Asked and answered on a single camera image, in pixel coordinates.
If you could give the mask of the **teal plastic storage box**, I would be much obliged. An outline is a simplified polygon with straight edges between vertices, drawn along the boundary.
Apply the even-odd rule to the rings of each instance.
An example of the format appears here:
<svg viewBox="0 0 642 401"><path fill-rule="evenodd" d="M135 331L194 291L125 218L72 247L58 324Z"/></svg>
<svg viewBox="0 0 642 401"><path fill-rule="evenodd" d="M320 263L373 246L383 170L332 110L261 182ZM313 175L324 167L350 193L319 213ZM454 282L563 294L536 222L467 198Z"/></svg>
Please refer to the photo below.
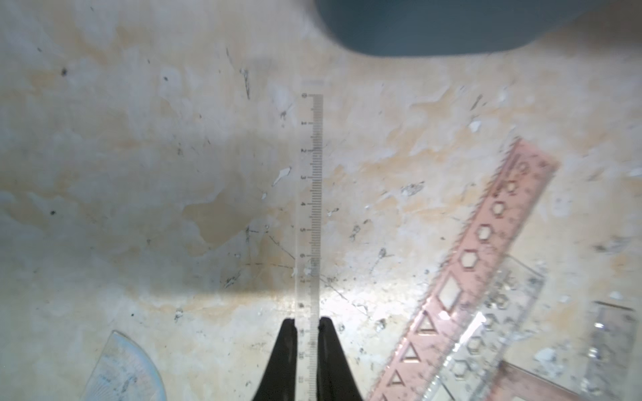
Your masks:
<svg viewBox="0 0 642 401"><path fill-rule="evenodd" d="M520 48L598 6L584 0L317 1L327 31L375 57L432 57Z"/></svg>

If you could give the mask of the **pink stencil ruler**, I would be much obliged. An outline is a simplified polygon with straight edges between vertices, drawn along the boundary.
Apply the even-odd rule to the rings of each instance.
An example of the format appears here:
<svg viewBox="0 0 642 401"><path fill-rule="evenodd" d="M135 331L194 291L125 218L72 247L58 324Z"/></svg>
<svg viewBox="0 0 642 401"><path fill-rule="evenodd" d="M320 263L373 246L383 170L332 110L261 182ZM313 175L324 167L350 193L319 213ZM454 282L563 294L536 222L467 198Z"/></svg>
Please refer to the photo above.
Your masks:
<svg viewBox="0 0 642 401"><path fill-rule="evenodd" d="M370 400L420 400L454 349L558 164L517 138L466 221Z"/></svg>

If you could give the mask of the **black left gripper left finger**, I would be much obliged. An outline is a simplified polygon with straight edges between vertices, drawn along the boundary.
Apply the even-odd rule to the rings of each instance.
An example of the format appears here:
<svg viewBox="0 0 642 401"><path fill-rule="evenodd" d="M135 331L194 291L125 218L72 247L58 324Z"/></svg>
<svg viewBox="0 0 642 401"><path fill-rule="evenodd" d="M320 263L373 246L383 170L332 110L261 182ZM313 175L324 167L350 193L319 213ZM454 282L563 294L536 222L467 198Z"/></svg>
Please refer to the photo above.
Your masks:
<svg viewBox="0 0 642 401"><path fill-rule="evenodd" d="M283 320L253 401L294 401L298 332L292 318Z"/></svg>

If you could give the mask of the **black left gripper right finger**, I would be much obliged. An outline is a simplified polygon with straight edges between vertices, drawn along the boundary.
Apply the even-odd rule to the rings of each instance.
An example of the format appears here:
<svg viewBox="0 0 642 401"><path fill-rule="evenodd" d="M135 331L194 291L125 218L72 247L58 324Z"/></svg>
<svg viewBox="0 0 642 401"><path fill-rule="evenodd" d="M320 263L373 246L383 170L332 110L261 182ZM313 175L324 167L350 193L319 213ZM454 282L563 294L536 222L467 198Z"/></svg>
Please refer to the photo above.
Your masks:
<svg viewBox="0 0 642 401"><path fill-rule="evenodd" d="M362 401L333 321L319 320L317 367L318 401Z"/></svg>

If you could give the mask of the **clear stencil ruler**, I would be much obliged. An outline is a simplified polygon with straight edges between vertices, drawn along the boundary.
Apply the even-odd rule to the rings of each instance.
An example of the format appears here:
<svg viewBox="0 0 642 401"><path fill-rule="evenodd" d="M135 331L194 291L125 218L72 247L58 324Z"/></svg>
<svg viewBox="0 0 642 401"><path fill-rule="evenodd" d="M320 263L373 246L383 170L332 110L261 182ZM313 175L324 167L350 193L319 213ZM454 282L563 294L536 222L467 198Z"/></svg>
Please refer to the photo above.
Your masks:
<svg viewBox="0 0 642 401"><path fill-rule="evenodd" d="M446 357L424 400L484 400L545 278L507 256L468 328Z"/></svg>

